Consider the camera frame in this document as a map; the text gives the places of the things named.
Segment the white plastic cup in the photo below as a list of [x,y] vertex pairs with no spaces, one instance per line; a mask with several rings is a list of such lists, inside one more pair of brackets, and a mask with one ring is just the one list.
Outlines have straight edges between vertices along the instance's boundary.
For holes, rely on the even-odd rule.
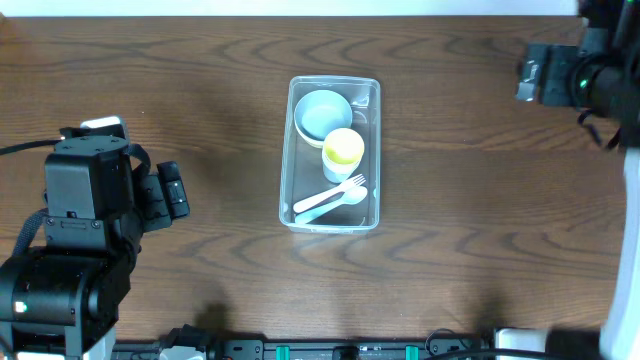
[[325,178],[332,183],[346,181],[359,167],[360,162],[351,164],[338,164],[333,162],[325,152],[322,153],[322,165]]

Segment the yellow plastic cup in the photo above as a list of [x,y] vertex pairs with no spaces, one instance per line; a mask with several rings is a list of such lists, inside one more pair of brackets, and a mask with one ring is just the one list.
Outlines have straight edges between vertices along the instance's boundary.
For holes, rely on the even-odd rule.
[[338,165],[359,162],[364,151],[365,144],[362,136],[350,128],[333,130],[327,135],[323,144],[323,154]]

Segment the yellow plastic bowl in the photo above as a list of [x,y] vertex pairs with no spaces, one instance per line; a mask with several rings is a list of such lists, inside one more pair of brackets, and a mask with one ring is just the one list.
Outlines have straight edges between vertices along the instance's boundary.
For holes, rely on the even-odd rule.
[[311,147],[318,148],[318,149],[321,149],[323,147],[324,145],[323,140],[318,140],[316,138],[311,137],[310,135],[307,134],[307,132],[303,128],[297,127],[296,131],[298,135],[304,140],[304,142],[310,145]]

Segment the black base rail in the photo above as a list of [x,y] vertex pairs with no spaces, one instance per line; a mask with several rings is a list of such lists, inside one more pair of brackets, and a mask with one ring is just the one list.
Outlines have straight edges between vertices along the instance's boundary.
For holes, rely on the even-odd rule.
[[426,339],[269,340],[223,338],[189,325],[153,341],[115,344],[111,360],[425,360],[549,359],[542,350],[501,349],[485,339],[438,329]]

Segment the white plastic fork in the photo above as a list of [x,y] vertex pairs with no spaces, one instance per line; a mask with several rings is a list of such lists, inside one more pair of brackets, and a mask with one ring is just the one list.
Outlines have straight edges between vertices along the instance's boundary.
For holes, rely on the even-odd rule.
[[362,185],[366,182],[366,178],[363,174],[356,175],[351,177],[344,182],[340,183],[336,187],[333,187],[324,192],[315,194],[306,199],[300,200],[293,205],[293,210],[295,213],[302,213],[306,210],[309,210],[316,205],[322,203],[323,201],[329,199],[330,197],[337,195],[338,193],[345,192],[353,187]]

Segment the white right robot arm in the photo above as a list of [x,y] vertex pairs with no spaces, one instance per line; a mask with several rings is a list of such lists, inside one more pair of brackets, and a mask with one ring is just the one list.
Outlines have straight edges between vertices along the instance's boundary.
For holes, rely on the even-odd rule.
[[615,192],[589,193],[579,181],[577,205],[564,208],[578,224],[616,219],[621,232],[621,253],[608,317],[592,339],[575,330],[550,330],[543,335],[502,335],[498,341],[524,350],[532,345],[580,359],[636,359],[639,356],[639,79],[631,70],[632,56],[612,49],[582,50],[576,46],[531,44],[523,60],[516,97],[545,106],[574,107],[578,124],[589,116],[616,122],[608,141],[588,127],[593,141],[608,157],[617,157],[619,174]]

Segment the clear plastic container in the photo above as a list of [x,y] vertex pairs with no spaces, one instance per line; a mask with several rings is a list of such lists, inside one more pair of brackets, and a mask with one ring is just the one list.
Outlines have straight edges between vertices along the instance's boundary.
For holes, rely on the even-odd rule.
[[[328,181],[323,173],[321,149],[313,148],[298,135],[294,110],[301,98],[315,90],[331,90],[350,104],[353,122],[350,129],[358,132],[365,144],[359,167],[349,177],[363,174],[367,197],[356,205],[342,205],[307,224],[296,224],[293,205],[300,200],[324,192],[340,183]],[[381,86],[369,78],[309,75],[293,78],[289,85],[284,133],[279,218],[293,232],[327,234],[365,234],[375,228],[380,218],[381,163]],[[311,208],[341,197],[338,193]]]

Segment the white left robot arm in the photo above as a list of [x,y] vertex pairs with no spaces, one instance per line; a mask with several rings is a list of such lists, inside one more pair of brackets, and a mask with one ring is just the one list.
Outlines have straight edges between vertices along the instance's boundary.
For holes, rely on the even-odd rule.
[[44,163],[45,206],[1,266],[8,359],[107,359],[144,234],[189,216],[179,167],[153,164],[118,116],[65,127]]

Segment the light blue plastic bowl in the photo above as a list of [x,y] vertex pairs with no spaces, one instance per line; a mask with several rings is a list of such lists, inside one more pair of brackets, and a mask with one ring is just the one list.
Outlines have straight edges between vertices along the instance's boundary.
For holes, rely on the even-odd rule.
[[349,102],[339,93],[315,90],[296,104],[294,121],[303,135],[323,142],[333,130],[350,128],[353,112]]

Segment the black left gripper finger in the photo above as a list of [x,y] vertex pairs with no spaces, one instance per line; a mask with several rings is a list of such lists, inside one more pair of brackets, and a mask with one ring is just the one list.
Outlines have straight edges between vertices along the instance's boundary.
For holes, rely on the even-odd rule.
[[174,161],[160,163],[157,170],[169,216],[172,220],[187,217],[190,206],[178,164]]
[[157,175],[147,175],[139,182],[138,208],[142,213],[145,231],[156,231],[171,226],[168,205]]

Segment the light green plastic spoon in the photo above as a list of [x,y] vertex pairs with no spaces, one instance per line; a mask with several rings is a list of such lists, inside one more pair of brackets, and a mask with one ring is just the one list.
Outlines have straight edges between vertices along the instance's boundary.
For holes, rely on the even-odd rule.
[[356,186],[344,192],[340,198],[316,207],[314,209],[298,214],[294,222],[296,224],[307,224],[311,221],[323,216],[324,214],[334,210],[342,205],[356,205],[363,201],[368,195],[368,189],[364,186]]

